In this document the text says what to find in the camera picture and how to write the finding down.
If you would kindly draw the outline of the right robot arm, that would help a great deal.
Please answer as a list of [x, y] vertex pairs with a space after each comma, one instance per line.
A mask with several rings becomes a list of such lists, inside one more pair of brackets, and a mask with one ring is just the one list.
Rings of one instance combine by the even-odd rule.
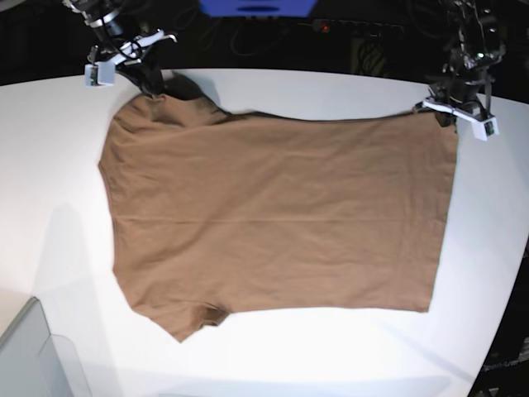
[[177, 41], [173, 33], [155, 29], [138, 19], [141, 1], [64, 1], [98, 39], [84, 66], [88, 88], [110, 87], [116, 76], [132, 82], [142, 93], [154, 96], [164, 92], [164, 80], [155, 46], [165, 40]]

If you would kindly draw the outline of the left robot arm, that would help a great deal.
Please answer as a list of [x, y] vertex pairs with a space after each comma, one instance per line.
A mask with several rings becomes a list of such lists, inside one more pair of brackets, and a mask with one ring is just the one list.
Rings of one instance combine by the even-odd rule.
[[474, 137], [486, 141], [499, 134], [491, 113], [493, 77], [489, 69], [506, 53], [490, 1], [441, 1], [447, 16], [449, 58], [441, 77], [429, 85], [429, 96], [416, 112], [433, 111], [443, 127], [469, 122]]

